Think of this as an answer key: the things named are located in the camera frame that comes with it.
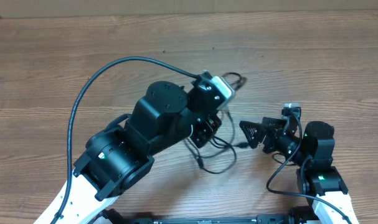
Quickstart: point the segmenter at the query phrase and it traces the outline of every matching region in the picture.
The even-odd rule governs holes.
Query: robotic arm
[[[235,91],[208,72],[196,76],[192,84],[188,93],[171,82],[151,84],[132,114],[121,115],[91,137],[74,162],[65,210],[60,215],[68,182],[35,223],[51,223],[57,216],[58,224],[88,223],[150,171],[153,155],[185,138],[197,147],[205,145],[222,124],[218,111]]]
[[[186,93],[183,86],[170,82],[151,84],[144,97],[136,103],[132,114],[119,116],[88,140],[86,151],[74,162],[75,169],[69,167],[69,176],[72,178],[70,181],[67,178],[62,190],[36,220],[36,224],[93,223],[93,218],[98,217],[98,214],[114,220],[112,223],[116,224],[358,223],[348,189],[337,169],[331,166],[334,128],[321,121],[312,121],[306,126],[304,137],[296,137],[301,108],[293,103],[283,107],[281,119],[263,118],[261,123],[242,121],[240,127],[250,147],[256,148],[262,142],[265,153],[277,151],[285,156],[286,162],[282,163],[279,170],[288,161],[300,167],[296,171],[300,193],[269,189],[268,185],[274,176],[268,181],[267,189],[277,194],[306,197],[309,206],[292,208],[287,215],[184,220],[127,220],[116,212],[104,210],[148,174],[154,163],[153,155],[185,138],[191,138],[198,148],[212,139],[222,124],[217,116],[218,111],[235,96],[234,89],[223,78],[212,77],[208,72],[193,75],[150,58],[119,59],[94,74],[78,96],[69,124],[69,159],[72,123],[83,94],[106,69],[129,60],[155,63],[195,78],[193,88]],[[124,120],[126,122],[122,127],[120,123]]]
[[[278,151],[286,160],[300,167],[296,171],[300,194],[271,190],[267,186],[273,193],[306,197],[308,201],[309,207],[292,208],[285,223],[318,220],[326,224],[359,223],[344,180],[331,166],[334,127],[322,121],[309,122],[303,139],[300,139],[295,136],[300,118],[299,104],[287,103],[281,111],[281,119],[263,118],[261,123],[240,122],[250,147],[256,148],[262,142],[264,153]]]

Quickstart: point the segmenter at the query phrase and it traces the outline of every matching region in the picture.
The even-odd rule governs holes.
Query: cable connector
[[[250,144],[248,142],[240,142],[240,143],[234,145],[234,147],[239,147],[241,149],[248,148],[249,146],[250,146]]]
[[[201,157],[198,157],[196,160],[197,160],[197,163],[198,163],[200,169],[203,169],[204,168],[204,161],[202,161]]]

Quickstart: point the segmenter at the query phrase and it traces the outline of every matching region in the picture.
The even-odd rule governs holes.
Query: black cable
[[[323,200],[321,198],[310,196],[310,195],[306,195],[306,194],[295,193],[295,192],[284,192],[284,191],[279,191],[279,190],[272,190],[271,188],[269,188],[270,182],[273,180],[273,178],[275,178],[275,176],[286,166],[286,164],[288,163],[288,161],[290,161],[295,156],[295,154],[298,152],[298,150],[301,147],[301,143],[302,143],[302,125],[301,125],[301,121],[296,116],[294,116],[294,117],[295,117],[295,119],[298,122],[298,127],[299,127],[299,130],[300,130],[300,142],[298,143],[298,146],[295,149],[295,151],[292,153],[292,155],[269,178],[268,182],[266,183],[266,189],[268,189],[269,192],[274,193],[274,194],[281,194],[281,195],[294,196],[294,197],[305,197],[305,198],[310,198],[310,199],[322,202],[322,203],[330,206],[335,211],[337,211],[340,215],[342,215],[343,219],[345,219],[348,222],[348,224],[352,224],[351,221],[349,220],[349,217],[346,216],[340,209],[338,209],[337,207],[335,207],[331,203],[329,203],[329,202],[327,202],[327,201],[325,201],[325,200]]]
[[[276,159],[276,157],[275,156],[277,156],[277,155],[283,155],[283,154],[281,154],[280,152],[278,152],[278,153],[274,153],[273,155],[272,155],[272,159],[274,160],[274,161],[276,161],[277,163],[279,163],[279,164],[283,164],[281,161],[279,161],[278,159]],[[296,166],[296,164],[295,163],[291,163],[291,164],[287,164],[286,166]]]
[[[232,134],[232,137],[231,137],[231,139],[230,139],[230,141],[229,141],[229,145],[232,145],[232,143],[233,143],[233,141],[234,141],[234,138],[235,138],[235,126],[234,126],[233,117],[232,117],[232,115],[230,114],[230,112],[229,112],[229,111],[226,111],[226,114],[227,114],[227,117],[229,118],[230,123],[232,124],[232,129],[233,129],[233,134]],[[221,150],[220,150],[219,152],[216,152],[215,154],[212,154],[212,155],[209,155],[209,156],[201,156],[202,159],[210,159],[210,158],[213,158],[213,157],[215,157],[215,156],[218,156],[218,155],[224,153],[225,151],[228,151],[229,148],[230,148],[229,145],[227,145],[227,144],[221,144],[221,143],[217,142],[217,141],[215,140],[215,136],[212,137],[212,138],[211,138],[211,141],[209,141],[209,142],[210,142],[210,144],[211,144],[212,146],[214,146],[214,147],[217,148],[217,149],[221,149]]]
[[[301,165],[301,168],[300,168],[300,177],[301,177],[301,181],[302,181],[302,184],[305,183],[305,175],[304,175],[304,171],[305,171],[305,166],[306,166],[306,163],[311,160],[313,157],[311,155],[308,155],[305,160],[302,162],[302,165]]]
[[[246,84],[246,82],[247,82],[247,78],[244,77],[244,76],[242,76],[242,75],[240,75],[240,74],[238,74],[237,72],[227,72],[227,73],[223,74],[222,77],[223,77],[223,78],[226,78],[226,77],[228,77],[229,75],[235,75],[235,76],[237,76],[237,77],[239,78],[237,81],[235,81],[235,82],[233,82],[233,83],[230,84],[230,86],[231,86],[235,91],[241,89],[241,87],[243,87],[244,84]]]
[[[79,93],[77,99],[75,100],[74,106],[72,107],[71,110],[71,115],[70,115],[70,121],[69,121],[69,127],[67,131],[67,186],[65,188],[65,195],[63,202],[59,208],[59,211],[54,215],[54,219],[52,220],[51,224],[54,224],[57,222],[57,220],[61,217],[63,210],[65,208],[65,205],[67,204],[67,201],[70,196],[70,190],[71,190],[71,181],[72,181],[72,128],[74,124],[74,119],[75,119],[75,114],[77,113],[77,108],[79,103],[81,102],[83,95],[85,92],[88,90],[89,86],[93,83],[93,81],[96,80],[97,77],[99,77],[103,72],[108,70],[114,65],[118,65],[119,63],[127,62],[127,61],[144,61],[144,62],[151,62],[155,63],[156,65],[160,65],[162,67],[168,68],[170,70],[173,70],[177,73],[183,74],[185,76],[191,77],[191,78],[198,78],[199,75],[191,74],[189,72],[186,72],[184,70],[181,70],[180,68],[173,67],[172,65],[168,65],[164,62],[160,62],[155,59],[151,58],[146,58],[146,57],[125,57],[125,58],[120,58],[118,60],[115,60],[114,62],[109,63],[108,65],[104,66],[101,68],[99,71],[97,71],[83,86],[81,92]]]
[[[228,167],[226,167],[225,169],[223,169],[221,171],[218,171],[218,172],[211,171],[211,170],[206,169],[204,167],[204,161],[202,160],[204,157],[202,157],[200,155],[200,151],[198,150],[198,148],[196,147],[196,145],[189,138],[185,139],[183,141],[183,143],[190,150],[190,152],[193,155],[194,159],[197,161],[197,164],[199,165],[200,169],[202,169],[202,170],[204,170],[204,171],[206,171],[206,172],[208,172],[210,174],[222,174],[222,173],[228,171],[229,169],[231,169],[235,165],[235,163],[237,162],[237,154],[236,154],[236,151],[234,150],[233,146],[231,144],[229,144],[227,141],[225,141],[225,140],[223,140],[223,139],[221,139],[221,138],[219,138],[217,136],[214,136],[214,137],[217,140],[222,141],[224,144],[228,145],[229,146],[228,149],[231,149],[232,152],[233,152],[233,155],[234,155],[234,160],[232,161],[232,163]],[[187,144],[187,142],[197,151],[197,153],[194,152],[194,150]]]
[[[110,122],[107,127],[104,129],[104,131],[108,131],[111,128],[114,128],[118,124],[120,124],[122,121],[128,119],[131,116],[131,114],[123,114],[120,115],[119,117],[115,118],[112,122]]]

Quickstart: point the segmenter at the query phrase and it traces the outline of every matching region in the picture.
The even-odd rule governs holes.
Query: black plastic housing
[[[146,139],[164,134],[187,106],[187,93],[171,82],[155,82],[135,105],[130,125]]]
[[[305,183],[302,182],[300,170],[296,171],[296,183],[298,189],[303,194],[323,196],[326,192],[334,191],[342,191],[344,194],[348,193],[348,188],[343,178],[334,166],[331,166],[329,169],[306,170],[304,176]],[[313,200],[307,198],[307,201],[309,206],[312,206]]]
[[[333,136],[334,127],[328,123],[312,121],[306,125],[301,152],[312,156],[309,169],[330,169],[335,145]]]
[[[144,177],[154,159],[145,156],[124,141],[121,126],[91,137],[86,151],[74,162],[74,176],[82,174],[97,190],[95,198],[121,195]]]

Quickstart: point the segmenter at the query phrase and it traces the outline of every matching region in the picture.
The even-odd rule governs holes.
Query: wood grain surface
[[[237,129],[240,120],[278,117],[287,101],[301,103],[303,126],[334,125],[334,165],[356,215],[378,223],[378,11],[0,20],[0,223],[32,223],[47,208],[66,179],[67,122],[77,94],[99,68],[132,55],[192,73],[248,77],[230,104]],[[113,67],[95,81],[78,109],[73,160],[156,80],[191,81],[144,62]],[[218,135],[231,133],[225,121]],[[237,130],[236,142],[243,140]],[[186,218],[279,213],[306,203],[267,192],[278,167],[269,155],[237,151],[233,169],[211,175],[179,143],[156,155],[151,172],[113,207],[126,216]],[[222,169],[231,160],[226,153],[207,166]],[[296,191],[295,169],[283,169],[272,187]]]
[[[5,19],[378,9],[378,0],[0,0]]]

